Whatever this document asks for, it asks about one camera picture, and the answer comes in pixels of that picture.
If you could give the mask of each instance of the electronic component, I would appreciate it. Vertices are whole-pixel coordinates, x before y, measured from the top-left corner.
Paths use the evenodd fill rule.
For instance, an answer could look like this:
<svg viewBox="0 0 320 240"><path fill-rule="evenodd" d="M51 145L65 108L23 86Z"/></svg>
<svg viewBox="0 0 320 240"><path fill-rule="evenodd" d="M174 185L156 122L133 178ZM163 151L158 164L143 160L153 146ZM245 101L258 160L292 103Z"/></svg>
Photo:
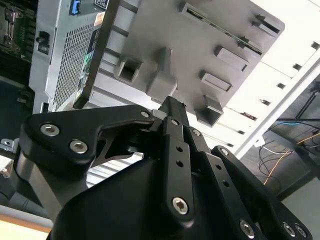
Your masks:
<svg viewBox="0 0 320 240"><path fill-rule="evenodd" d="M94 0L94 4L100 8L107 10L109 0Z"/></svg>
<svg viewBox="0 0 320 240"><path fill-rule="evenodd" d="M33 10L0 0L0 51L31 62L35 33Z"/></svg>
<svg viewBox="0 0 320 240"><path fill-rule="evenodd" d="M80 13L80 0L72 0L70 4L70 15L77 15Z"/></svg>

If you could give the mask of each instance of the gray plastic part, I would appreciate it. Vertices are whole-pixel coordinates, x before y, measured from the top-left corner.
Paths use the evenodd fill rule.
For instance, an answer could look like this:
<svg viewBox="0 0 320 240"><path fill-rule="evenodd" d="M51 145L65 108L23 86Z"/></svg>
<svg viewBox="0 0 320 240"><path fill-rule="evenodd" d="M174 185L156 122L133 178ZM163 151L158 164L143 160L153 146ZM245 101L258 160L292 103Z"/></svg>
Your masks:
<svg viewBox="0 0 320 240"><path fill-rule="evenodd" d="M230 83L223 81L210 73L205 72L201 78L201 82L222 92L228 92L232 87Z"/></svg>
<svg viewBox="0 0 320 240"><path fill-rule="evenodd" d="M281 32L280 24L278 24L277 21L273 20L271 17L258 15L256 18L260 21L254 22L253 25L266 34L276 37Z"/></svg>
<svg viewBox="0 0 320 240"><path fill-rule="evenodd" d="M171 53L168 48L160 50L157 71L146 90L148 96L159 102L171 96L177 88L177 80L171 75Z"/></svg>
<svg viewBox="0 0 320 240"><path fill-rule="evenodd" d="M247 60L244 60L243 58L239 57L238 55L234 54L224 47L218 50L216 57L242 72L249 65L249 62Z"/></svg>
<svg viewBox="0 0 320 240"><path fill-rule="evenodd" d="M114 77L126 84L133 84L139 76L142 63L131 57L124 57L114 69Z"/></svg>
<svg viewBox="0 0 320 240"><path fill-rule="evenodd" d="M194 16L186 14L188 8L196 12ZM198 24L197 14L201 14L199 20L207 16L200 21L204 24ZM167 48L172 50L170 75L177 82L172 97L184 102L190 113L206 108L203 96L211 96L222 107L226 106L276 40L252 26L253 20L258 21L257 15L273 19L249 0L188 0L184 5L180 0L142 0L121 52L121 57L143 63L131 86L159 103L171 94L173 78L167 86L168 74L158 73L159 51ZM284 24L277 21L282 31ZM251 50L239 47L243 41L239 38L243 36L260 46L262 55L253 55ZM228 50L231 56L225 50L216 53L219 48ZM201 81L203 72L232 87L228 91L208 87Z"/></svg>
<svg viewBox="0 0 320 240"><path fill-rule="evenodd" d="M199 123L212 127L224 114L224 111L218 101L208 96L204 96L204 100L206 108L196 110L195 116Z"/></svg>

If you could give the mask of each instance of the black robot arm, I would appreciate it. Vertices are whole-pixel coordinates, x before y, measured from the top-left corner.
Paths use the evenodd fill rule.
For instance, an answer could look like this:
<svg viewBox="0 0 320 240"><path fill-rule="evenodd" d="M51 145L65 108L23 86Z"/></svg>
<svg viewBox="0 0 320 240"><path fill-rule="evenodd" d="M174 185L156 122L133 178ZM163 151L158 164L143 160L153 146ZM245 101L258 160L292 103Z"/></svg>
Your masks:
<svg viewBox="0 0 320 240"><path fill-rule="evenodd" d="M209 150L185 106L37 114L21 128L12 178L54 222L50 240L312 240L226 148ZM91 167L143 159L88 188Z"/></svg>

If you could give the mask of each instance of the blue connector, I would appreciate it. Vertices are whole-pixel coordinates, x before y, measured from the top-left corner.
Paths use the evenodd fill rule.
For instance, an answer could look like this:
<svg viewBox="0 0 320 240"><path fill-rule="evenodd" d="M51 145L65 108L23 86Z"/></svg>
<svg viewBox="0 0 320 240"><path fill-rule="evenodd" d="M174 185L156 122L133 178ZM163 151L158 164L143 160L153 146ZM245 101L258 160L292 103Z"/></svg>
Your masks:
<svg viewBox="0 0 320 240"><path fill-rule="evenodd" d="M80 13L81 0L72 0L70 6L70 15L77 15Z"/></svg>

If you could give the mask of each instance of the metal sheet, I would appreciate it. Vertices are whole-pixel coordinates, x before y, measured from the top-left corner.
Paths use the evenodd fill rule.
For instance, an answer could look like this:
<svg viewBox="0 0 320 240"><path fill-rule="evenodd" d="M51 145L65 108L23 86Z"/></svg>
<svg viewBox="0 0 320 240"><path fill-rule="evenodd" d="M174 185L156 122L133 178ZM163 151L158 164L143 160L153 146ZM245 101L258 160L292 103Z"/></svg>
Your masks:
<svg viewBox="0 0 320 240"><path fill-rule="evenodd" d="M236 36L245 36L261 45L265 53L277 38L256 31L252 27L251 21L256 19L255 15L272 18L280 26L280 33L284 25L246 0L233 0L232 3L223 0L198 4L195 1L187 2L193 4L199 12L205 13L207 19L215 23L215 27L206 22L199 24L199 21L180 13L180 1L145 0L142 1L134 18L121 55L135 58L143 63L139 76L132 85L146 92L150 79L157 70L155 56L163 47L171 49L172 75L177 78L178 85L178 90L173 96L184 102L191 112L193 109L205 108L205 100L202 97L204 95L217 99L224 107L261 59L252 57L243 48L238 47ZM245 61L246 68L235 69L233 65L226 64L216 57L215 52L221 47L237 55L237 59ZM224 79L233 88L228 92L220 92L202 84L200 79L202 71Z"/></svg>
<svg viewBox="0 0 320 240"><path fill-rule="evenodd" d="M38 44L35 44L33 49L29 86L35 92L34 113L40 113L42 111L43 103L49 103L49 111L64 109L68 104L68 101L75 98L78 91L81 69L77 71L77 68L78 65L81 65L80 68L83 65L92 31L99 28L99 26L94 27L97 14L101 13L103 10L95 7L93 1L92 4L90 2L83 3L81 5L81 13L78 15L70 15L69 10L69 0L40 0L38 3L35 35L39 36L40 31L48 33L50 35L48 43L50 48L48 55L38 51ZM75 58L76 63L78 62L78 64L75 66L75 63L68 63L69 65L72 65L72 69L76 72L68 70L67 79L63 79L66 92L62 93L61 96L56 96L57 98L63 97L63 103L61 105L55 102L54 98L60 79L59 75L61 67L66 63L66 59L64 59L64 63L62 61L65 54L65 48L69 47L67 46L67 37L70 36L67 35L74 33L72 35L73 38L83 37L80 36L81 28L90 25L92 26L89 38L86 41L79 42L78 45L72 45L74 47L73 51L76 51L76 54L68 56L70 58ZM81 49L86 48L85 52L83 50L83 53L80 56L78 47L81 47Z"/></svg>

